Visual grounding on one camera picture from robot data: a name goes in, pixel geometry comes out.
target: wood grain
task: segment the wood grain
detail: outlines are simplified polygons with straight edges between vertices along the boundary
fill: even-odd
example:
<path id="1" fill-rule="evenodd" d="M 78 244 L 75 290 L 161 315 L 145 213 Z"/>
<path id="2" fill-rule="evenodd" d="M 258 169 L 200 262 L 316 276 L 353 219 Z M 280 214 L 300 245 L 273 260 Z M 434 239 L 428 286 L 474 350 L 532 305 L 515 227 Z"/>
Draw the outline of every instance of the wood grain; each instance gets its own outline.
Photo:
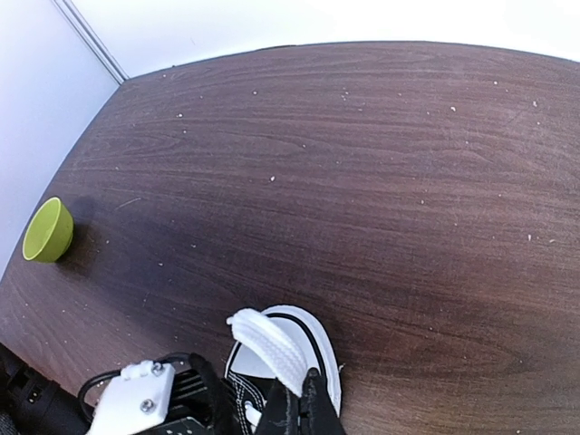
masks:
<path id="1" fill-rule="evenodd" d="M 578 101 L 577 63 L 434 43 L 126 82 L 45 194 L 70 252 L 11 260 L 0 340 L 76 391 L 168 351 L 222 370 L 230 314 L 300 305 L 350 433 L 578 433 Z"/>

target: converse shoe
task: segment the converse shoe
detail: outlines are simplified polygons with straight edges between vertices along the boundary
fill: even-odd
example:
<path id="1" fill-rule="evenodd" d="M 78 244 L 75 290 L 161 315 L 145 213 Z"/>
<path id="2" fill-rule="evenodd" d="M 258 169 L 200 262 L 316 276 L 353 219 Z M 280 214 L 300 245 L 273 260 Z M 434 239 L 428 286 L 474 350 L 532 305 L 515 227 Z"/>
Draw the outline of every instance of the converse shoe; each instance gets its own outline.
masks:
<path id="1" fill-rule="evenodd" d="M 340 426 L 338 366 L 328 335 L 313 315 L 296 306 L 278 305 L 262 313 L 243 309 L 227 323 L 237 342 L 225 377 L 235 394 L 234 414 L 243 435 L 252 435 L 256 429 L 262 432 L 259 428 L 265 425 L 260 421 L 266 401 L 270 403 L 269 416 L 275 416 L 274 420 L 276 415 L 280 417 L 272 423 L 282 429 L 280 433 L 298 432 L 289 430 L 288 425 L 305 427 L 300 420 L 306 420 L 311 409 L 326 412 Z M 307 389 L 304 396 L 303 386 Z M 319 395 L 324 396 L 322 402 L 312 399 Z"/>

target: lime green cup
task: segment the lime green cup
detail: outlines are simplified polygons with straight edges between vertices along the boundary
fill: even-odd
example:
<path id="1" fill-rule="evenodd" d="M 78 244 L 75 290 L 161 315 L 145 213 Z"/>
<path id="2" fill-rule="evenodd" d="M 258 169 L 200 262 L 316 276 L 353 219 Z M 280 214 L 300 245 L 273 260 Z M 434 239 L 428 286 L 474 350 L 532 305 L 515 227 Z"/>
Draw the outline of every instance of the lime green cup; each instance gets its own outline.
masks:
<path id="1" fill-rule="evenodd" d="M 73 217 L 63 202 L 50 198 L 34 214 L 22 245 L 25 260 L 53 263 L 73 241 Z"/>

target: shoe sole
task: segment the shoe sole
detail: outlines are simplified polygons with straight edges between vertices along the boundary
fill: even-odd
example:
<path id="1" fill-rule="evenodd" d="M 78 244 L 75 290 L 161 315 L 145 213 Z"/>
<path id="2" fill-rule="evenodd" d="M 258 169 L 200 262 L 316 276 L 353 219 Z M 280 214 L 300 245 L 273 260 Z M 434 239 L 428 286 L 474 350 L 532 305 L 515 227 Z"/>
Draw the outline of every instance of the shoe sole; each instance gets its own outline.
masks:
<path id="1" fill-rule="evenodd" d="M 309 335 L 308 338 L 310 341 L 314 340 L 314 343 L 316 344 L 314 352 L 317 357 L 320 356 L 320 358 L 317 358 L 319 362 L 322 359 L 322 363 L 324 364 L 324 367 L 321 367 L 321 374 L 326 377 L 328 395 L 334 409 L 336 410 L 336 415 L 340 416 L 342 398 L 340 374 L 338 372 L 338 364 L 336 363 L 333 347 L 322 324 L 318 319 L 316 319 L 316 317 L 304 309 L 292 305 L 271 306 L 264 310 L 262 314 L 265 314 L 268 317 L 282 317 L 288 320 L 294 320 L 304 329 L 304 332 Z M 236 353 L 236 347 L 234 347 L 234 351 L 229 355 L 227 360 L 226 375 L 229 372 L 230 364 L 232 363 L 232 359 Z"/>

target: sneaker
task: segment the sneaker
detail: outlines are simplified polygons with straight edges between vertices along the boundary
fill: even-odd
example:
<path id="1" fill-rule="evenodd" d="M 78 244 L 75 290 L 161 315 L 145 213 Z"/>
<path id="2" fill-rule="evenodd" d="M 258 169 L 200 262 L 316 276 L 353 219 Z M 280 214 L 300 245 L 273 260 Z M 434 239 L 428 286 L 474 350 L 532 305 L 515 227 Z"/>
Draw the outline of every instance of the sneaker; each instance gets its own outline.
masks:
<path id="1" fill-rule="evenodd" d="M 225 377 L 235 394 L 234 413 L 243 435 L 256 431 L 266 400 L 276 385 L 282 384 L 299 403 L 303 384 L 313 373 L 319 373 L 322 391 L 325 386 L 328 392 L 327 409 L 340 416 L 341 385 L 336 358 L 326 331 L 313 315 L 297 306 L 278 305 L 262 313 L 250 308 L 240 310 L 227 323 L 237 342 L 229 355 Z M 287 415 L 284 405 L 281 407 L 280 414 Z M 299 408 L 302 409 L 297 404 L 297 420 Z"/>

